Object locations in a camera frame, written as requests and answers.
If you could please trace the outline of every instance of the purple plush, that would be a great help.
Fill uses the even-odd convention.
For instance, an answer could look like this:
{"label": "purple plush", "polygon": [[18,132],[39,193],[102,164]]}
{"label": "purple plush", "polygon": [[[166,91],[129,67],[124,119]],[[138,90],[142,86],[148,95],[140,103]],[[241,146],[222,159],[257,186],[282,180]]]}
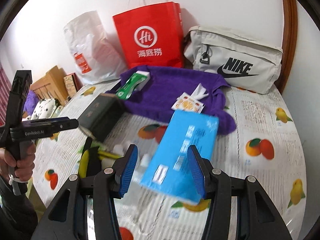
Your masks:
{"label": "purple plush", "polygon": [[23,111],[26,111],[28,115],[32,115],[39,102],[39,98],[32,90],[29,90],[26,103],[24,104]]}
{"label": "purple plush", "polygon": [[121,74],[121,85],[138,70],[150,72],[150,80],[141,91],[134,91],[124,101],[129,113],[169,123],[174,113],[171,107],[177,98],[183,92],[191,95],[201,83],[209,93],[209,96],[200,100],[205,104],[201,113],[219,118],[220,134],[228,134],[236,129],[232,116],[224,111],[226,98],[220,88],[230,86],[221,75],[174,67],[138,66]]}

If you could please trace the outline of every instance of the screw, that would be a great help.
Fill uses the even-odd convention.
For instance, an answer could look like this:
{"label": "screw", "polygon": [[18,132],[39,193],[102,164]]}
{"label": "screw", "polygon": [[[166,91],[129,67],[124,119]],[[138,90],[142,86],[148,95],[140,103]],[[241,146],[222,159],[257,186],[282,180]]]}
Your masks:
{"label": "screw", "polygon": [[254,176],[249,176],[248,181],[254,183],[256,182],[256,178]]}
{"label": "screw", "polygon": [[106,169],[104,170],[104,173],[105,173],[105,174],[111,174],[111,173],[113,173],[113,169],[112,169],[112,168],[106,168]]}
{"label": "screw", "polygon": [[219,175],[219,174],[221,174],[221,170],[218,169],[218,168],[214,168],[214,169],[212,170],[212,173],[213,173],[213,174],[216,174],[216,175]]}
{"label": "screw", "polygon": [[78,175],[72,174],[72,175],[70,175],[69,179],[70,179],[71,181],[75,181],[76,179],[78,179]]}

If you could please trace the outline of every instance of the nike swoosh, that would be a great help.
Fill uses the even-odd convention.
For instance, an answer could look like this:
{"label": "nike swoosh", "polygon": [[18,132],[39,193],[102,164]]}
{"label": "nike swoosh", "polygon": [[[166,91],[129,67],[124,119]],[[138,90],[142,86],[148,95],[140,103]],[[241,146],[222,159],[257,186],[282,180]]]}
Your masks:
{"label": "nike swoosh", "polygon": [[250,75],[250,74],[247,74],[247,73],[242,73],[242,74],[229,74],[229,73],[224,73],[223,70],[222,70],[222,67],[224,65],[222,65],[221,67],[219,67],[217,69],[217,73],[222,75],[224,78],[233,78],[233,77],[250,77],[250,76],[258,76],[258,74],[255,74],[255,75]]}

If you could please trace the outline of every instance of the black box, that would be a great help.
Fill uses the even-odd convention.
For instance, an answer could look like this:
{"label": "black box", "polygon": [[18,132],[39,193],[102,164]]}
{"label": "black box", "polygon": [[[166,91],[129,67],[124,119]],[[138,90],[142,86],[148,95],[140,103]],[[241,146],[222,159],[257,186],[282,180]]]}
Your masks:
{"label": "black box", "polygon": [[78,118],[79,128],[92,139],[103,142],[124,113],[114,94],[100,94]]}

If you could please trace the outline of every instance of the blue package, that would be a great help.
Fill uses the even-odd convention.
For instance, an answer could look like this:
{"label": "blue package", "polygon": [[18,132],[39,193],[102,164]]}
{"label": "blue package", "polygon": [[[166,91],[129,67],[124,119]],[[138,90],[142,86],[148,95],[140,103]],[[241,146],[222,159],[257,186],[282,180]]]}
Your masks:
{"label": "blue package", "polygon": [[210,160],[218,126],[217,117],[176,110],[140,184],[185,203],[199,203],[187,150],[194,144],[201,157]]}

